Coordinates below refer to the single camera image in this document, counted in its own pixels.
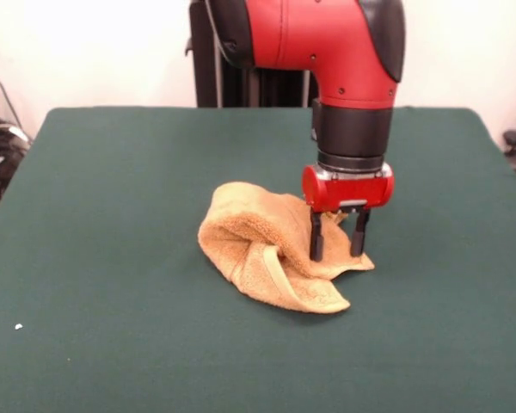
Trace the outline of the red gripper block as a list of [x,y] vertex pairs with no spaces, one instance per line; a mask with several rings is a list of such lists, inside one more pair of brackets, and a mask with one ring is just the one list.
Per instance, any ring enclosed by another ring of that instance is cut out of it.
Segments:
[[360,209],[351,237],[351,256],[363,255],[366,227],[371,211],[388,203],[394,191],[395,178],[388,164],[381,170],[365,174],[349,174],[323,169],[319,164],[308,165],[302,174],[302,189],[306,204],[311,208],[310,259],[323,258],[322,215],[345,208]]

